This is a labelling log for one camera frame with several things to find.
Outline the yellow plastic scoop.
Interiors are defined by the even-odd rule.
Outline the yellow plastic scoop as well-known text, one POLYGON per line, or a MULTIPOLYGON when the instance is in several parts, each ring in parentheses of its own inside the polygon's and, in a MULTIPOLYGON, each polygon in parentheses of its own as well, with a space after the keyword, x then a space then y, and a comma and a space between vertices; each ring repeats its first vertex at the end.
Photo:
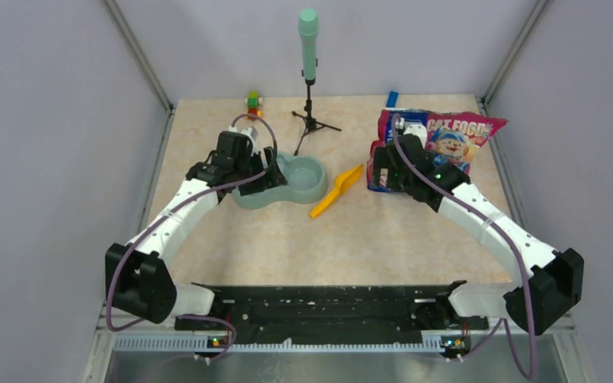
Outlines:
POLYGON ((364 165, 359 164, 335 176, 332 190, 314 208, 311 209, 309 213, 310 218, 317 219, 346 191, 356 184, 362 176, 363 168, 364 165))

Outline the cat food bag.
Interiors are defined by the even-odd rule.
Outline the cat food bag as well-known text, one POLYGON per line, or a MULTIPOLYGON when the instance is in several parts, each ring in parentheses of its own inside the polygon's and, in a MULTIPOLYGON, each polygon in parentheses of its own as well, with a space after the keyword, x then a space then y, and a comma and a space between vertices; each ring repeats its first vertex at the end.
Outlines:
POLYGON ((399 115, 403 125, 398 134, 410 127, 422 125, 426 134, 421 138, 424 149, 435 155, 436 165, 451 163, 464 173, 470 172, 471 163, 479 150, 501 130, 508 120, 486 117, 472 112, 438 113, 424 109, 385 109, 378 118, 378 138, 370 147, 366 170, 367 187, 375 192, 396 192, 398 188, 390 172, 382 171, 382 179, 374 179, 375 152, 391 142, 392 118, 399 115))

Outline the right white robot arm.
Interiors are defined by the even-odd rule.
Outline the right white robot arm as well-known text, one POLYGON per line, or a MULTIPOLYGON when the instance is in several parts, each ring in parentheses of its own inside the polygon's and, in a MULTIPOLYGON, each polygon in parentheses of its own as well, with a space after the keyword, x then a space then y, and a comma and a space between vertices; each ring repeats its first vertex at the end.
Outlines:
POLYGON ((558 251, 529 234, 462 170, 435 165, 419 136, 401 135, 371 156, 373 184, 404 192, 462 227, 511 278, 509 283, 458 283, 436 307, 442 326, 456 329, 468 317, 494 317, 541 335, 580 302, 583 256, 572 248, 558 251))

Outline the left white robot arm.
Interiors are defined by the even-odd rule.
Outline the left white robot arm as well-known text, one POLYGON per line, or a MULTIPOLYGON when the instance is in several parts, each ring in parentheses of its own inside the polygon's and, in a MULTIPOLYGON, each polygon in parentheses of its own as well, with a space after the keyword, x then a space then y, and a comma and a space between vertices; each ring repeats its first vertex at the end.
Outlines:
POLYGON ((194 164, 180 188, 156 218, 127 244, 114 243, 105 254, 107 327, 114 309, 136 317, 138 322, 162 323, 169 317, 193 315, 206 330, 223 322, 224 309, 215 294, 195 283, 178 285, 169 267, 184 240, 225 195, 244 184, 273 176, 278 146, 259 149, 254 130, 220 133, 208 158, 194 164))

